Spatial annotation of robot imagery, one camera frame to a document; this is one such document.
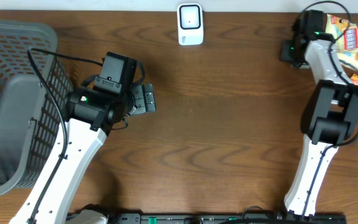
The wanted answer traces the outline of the yellow snack bag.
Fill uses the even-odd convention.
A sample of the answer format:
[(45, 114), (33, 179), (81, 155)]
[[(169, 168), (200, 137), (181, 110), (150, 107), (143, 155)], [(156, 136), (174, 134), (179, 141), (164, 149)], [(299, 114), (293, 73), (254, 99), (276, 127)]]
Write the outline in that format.
[(347, 19), (327, 15), (326, 33), (337, 39), (345, 30), (346, 33), (336, 41), (337, 56), (343, 66), (358, 71), (358, 26)]

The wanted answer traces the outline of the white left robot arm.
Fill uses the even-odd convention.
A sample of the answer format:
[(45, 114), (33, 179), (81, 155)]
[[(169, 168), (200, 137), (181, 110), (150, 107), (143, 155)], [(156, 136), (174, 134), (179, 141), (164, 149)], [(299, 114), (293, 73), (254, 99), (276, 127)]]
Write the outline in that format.
[(81, 86), (67, 94), (66, 117), (34, 188), (11, 223), (66, 223), (73, 197), (113, 125), (133, 114), (154, 112), (152, 84), (121, 94)]

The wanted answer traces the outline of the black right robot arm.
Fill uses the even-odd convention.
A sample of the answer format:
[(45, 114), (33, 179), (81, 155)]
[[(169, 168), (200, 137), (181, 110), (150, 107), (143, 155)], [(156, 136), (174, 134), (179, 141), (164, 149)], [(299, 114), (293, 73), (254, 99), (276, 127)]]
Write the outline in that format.
[(315, 215), (316, 200), (331, 160), (339, 147), (356, 140), (358, 86), (338, 59), (331, 34), (296, 34), (283, 44), (282, 59), (310, 67), (316, 87), (301, 116), (303, 149), (294, 181), (284, 198), (288, 213)]

